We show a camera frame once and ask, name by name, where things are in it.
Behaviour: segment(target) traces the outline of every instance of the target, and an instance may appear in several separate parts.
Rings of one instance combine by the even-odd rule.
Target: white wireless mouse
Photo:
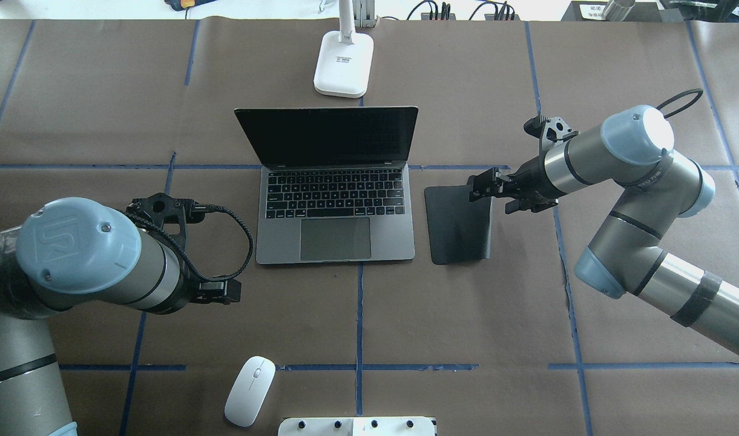
[[[226,419],[240,427],[254,424],[274,376],[275,364],[268,359],[261,356],[248,359],[226,398]]]

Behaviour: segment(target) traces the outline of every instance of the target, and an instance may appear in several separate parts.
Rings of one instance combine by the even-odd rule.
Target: laptop screen
[[[407,160],[416,107],[237,108],[263,165],[374,164]]]

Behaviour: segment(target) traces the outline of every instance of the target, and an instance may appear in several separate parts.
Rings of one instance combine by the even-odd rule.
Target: robot logo
[[[76,216],[61,216],[36,226],[38,262],[51,262],[79,253],[79,221]]]

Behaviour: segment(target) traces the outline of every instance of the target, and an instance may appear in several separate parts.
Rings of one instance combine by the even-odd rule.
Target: open laptop
[[[237,108],[262,163],[256,262],[415,256],[416,107]]]

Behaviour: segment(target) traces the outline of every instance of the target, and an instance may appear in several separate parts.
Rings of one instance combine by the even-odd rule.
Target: white bracket
[[[428,417],[287,418],[278,436],[436,436]]]
[[[375,0],[352,0],[353,19],[356,27],[375,27],[377,16],[375,16]]]

